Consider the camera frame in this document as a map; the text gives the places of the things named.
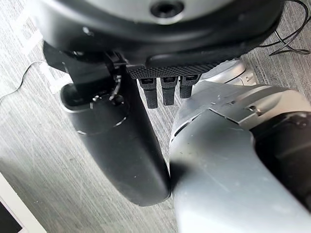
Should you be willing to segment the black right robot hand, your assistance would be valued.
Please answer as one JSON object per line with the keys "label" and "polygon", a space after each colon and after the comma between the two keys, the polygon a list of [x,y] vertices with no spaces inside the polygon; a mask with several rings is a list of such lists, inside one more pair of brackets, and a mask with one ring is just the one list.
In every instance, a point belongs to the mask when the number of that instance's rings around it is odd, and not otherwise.
{"label": "black right robot hand", "polygon": [[171,194],[146,112],[191,96],[201,74],[259,46],[277,28],[282,0],[33,0],[49,66],[67,73],[63,107],[83,144],[130,202]]}

